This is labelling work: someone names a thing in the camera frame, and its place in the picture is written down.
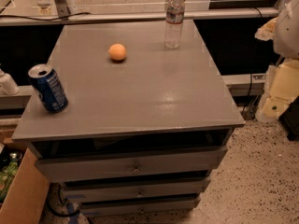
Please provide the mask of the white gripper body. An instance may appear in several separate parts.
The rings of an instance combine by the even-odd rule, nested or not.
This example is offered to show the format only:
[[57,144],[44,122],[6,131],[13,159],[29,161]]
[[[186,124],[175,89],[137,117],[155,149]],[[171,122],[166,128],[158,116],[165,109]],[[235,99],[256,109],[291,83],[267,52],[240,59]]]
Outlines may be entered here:
[[274,18],[265,23],[257,30],[254,37],[262,41],[272,40],[274,38],[277,21],[278,18]]

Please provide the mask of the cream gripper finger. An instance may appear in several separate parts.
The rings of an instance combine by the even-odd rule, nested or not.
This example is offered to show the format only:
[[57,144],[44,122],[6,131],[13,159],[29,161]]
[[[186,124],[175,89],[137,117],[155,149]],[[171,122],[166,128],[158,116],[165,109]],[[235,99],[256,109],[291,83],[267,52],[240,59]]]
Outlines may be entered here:
[[262,105],[262,117],[278,119],[299,96],[299,61],[287,60],[275,69],[268,96]]

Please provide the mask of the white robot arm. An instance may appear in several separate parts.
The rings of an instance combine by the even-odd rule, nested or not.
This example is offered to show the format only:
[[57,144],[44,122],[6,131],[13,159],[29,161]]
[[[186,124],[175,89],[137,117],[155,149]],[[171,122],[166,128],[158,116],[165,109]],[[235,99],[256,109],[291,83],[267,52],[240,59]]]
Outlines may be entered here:
[[299,0],[291,0],[276,18],[257,30],[255,37],[272,40],[274,52],[284,59],[266,72],[256,119],[267,122],[278,119],[299,96]]

